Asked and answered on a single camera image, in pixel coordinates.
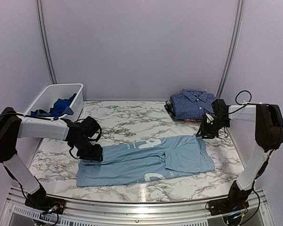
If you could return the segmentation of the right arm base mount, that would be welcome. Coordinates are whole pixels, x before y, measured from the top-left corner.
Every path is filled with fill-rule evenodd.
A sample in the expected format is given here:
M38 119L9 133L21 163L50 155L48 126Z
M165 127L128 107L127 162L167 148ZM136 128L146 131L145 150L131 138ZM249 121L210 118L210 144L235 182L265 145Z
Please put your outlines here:
M248 197L251 192L252 187L249 190L241 190L234 181L229 189L228 196L208 201L206 209L210 211L212 216L215 216L248 208Z

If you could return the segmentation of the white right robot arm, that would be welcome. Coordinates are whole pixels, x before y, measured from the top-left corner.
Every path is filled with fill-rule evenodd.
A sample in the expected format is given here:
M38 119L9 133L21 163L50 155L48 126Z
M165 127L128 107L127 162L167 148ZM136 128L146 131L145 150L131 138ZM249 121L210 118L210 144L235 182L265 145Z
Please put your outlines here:
M283 116L279 105L251 103L251 101L227 105L223 99L212 103L213 111L204 110L202 122L196 134L202 139L219 137L219 130L230 127L231 121L255 123L255 146L244 171L235 181L241 191L250 190L268 165L271 153L283 143Z

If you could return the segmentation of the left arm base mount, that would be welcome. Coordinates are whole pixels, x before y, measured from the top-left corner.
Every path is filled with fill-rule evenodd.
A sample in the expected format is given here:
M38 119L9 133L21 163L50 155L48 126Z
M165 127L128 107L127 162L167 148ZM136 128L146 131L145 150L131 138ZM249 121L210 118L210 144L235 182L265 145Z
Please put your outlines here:
M66 201L61 198L48 196L45 189L39 184L38 190L25 195L25 205L34 209L42 210L46 214L63 214Z

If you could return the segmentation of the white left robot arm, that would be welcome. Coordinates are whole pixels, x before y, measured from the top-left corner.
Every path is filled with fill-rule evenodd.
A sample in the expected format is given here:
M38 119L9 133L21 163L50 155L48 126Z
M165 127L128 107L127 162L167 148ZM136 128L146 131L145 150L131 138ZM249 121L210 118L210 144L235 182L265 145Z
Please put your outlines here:
M55 139L64 141L70 149L76 149L80 160L103 160L103 148L97 143L101 137L101 126L88 116L73 121L67 117L38 117L17 112L6 107L0 113L0 164L7 173L24 188L31 201L39 209L50 206L50 199L38 179L32 174L20 151L22 139Z

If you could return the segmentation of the light blue garment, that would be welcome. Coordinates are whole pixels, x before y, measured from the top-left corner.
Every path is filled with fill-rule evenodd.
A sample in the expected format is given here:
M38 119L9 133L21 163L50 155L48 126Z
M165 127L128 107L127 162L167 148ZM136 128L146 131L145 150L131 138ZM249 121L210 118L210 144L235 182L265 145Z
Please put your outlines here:
M78 187L117 186L215 170L205 142L184 135L103 147L103 160L80 160Z

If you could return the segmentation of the blue checked shirt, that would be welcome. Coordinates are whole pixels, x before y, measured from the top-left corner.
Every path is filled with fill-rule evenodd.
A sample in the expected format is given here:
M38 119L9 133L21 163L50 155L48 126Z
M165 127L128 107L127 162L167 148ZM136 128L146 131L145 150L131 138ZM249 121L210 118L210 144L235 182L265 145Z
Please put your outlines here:
M179 94L170 96L175 120L202 120L204 113L211 113L213 117L212 104L216 97L206 90L183 89Z

